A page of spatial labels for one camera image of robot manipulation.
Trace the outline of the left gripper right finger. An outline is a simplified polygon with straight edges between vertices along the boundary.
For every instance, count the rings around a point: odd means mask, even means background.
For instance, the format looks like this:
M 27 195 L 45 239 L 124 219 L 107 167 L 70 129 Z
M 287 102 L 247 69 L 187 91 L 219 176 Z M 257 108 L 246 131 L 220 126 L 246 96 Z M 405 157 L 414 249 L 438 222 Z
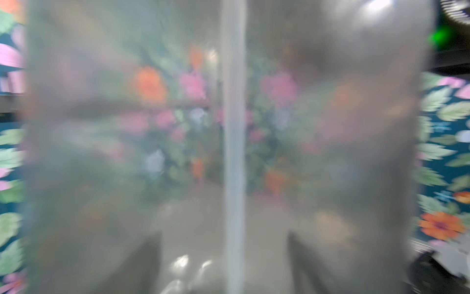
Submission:
M 305 244 L 294 231 L 287 235 L 287 253 L 294 294 L 340 293 L 319 254 Z

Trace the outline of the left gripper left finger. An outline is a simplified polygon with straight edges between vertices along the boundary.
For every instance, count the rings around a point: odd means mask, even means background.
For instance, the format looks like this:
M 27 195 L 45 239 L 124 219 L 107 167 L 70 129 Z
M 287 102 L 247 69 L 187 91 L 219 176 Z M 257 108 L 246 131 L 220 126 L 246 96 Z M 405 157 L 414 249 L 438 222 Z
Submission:
M 149 236 L 95 290 L 97 294 L 152 294 L 162 264 L 162 233 Z

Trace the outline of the grey translucent spray bottle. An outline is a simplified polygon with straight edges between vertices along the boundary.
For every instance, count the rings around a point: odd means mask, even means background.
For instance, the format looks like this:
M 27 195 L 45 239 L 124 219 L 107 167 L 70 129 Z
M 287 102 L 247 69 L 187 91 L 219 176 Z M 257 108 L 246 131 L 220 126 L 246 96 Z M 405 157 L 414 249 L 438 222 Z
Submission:
M 29 294 L 403 294 L 433 1 L 28 1 Z

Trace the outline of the white spray nozzle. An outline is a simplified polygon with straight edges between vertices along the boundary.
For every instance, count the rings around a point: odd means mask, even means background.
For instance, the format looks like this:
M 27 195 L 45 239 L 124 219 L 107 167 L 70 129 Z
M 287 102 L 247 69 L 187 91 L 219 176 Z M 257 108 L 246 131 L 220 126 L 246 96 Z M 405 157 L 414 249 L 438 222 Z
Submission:
M 223 1 L 225 293 L 244 292 L 246 236 L 246 1 Z

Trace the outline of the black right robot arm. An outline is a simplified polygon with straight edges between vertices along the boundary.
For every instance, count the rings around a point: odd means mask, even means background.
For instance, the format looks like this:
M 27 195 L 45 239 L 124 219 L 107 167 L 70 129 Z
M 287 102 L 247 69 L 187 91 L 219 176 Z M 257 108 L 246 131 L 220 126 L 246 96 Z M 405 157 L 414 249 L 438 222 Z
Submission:
M 470 2 L 433 1 L 436 28 L 428 40 L 432 54 L 428 71 L 470 79 Z

